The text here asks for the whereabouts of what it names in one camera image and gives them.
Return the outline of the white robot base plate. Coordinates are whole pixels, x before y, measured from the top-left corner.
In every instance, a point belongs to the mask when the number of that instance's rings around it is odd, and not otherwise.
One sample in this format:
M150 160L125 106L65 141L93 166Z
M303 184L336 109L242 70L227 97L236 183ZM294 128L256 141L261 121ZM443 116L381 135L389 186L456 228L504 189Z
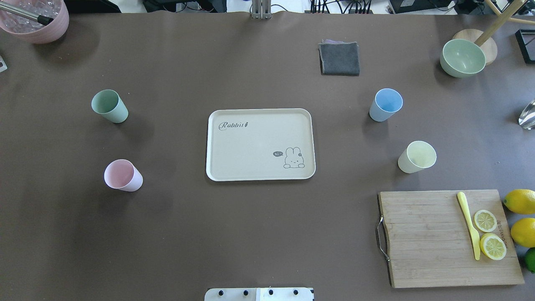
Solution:
M212 288L207 290L205 301L313 301L313 288Z

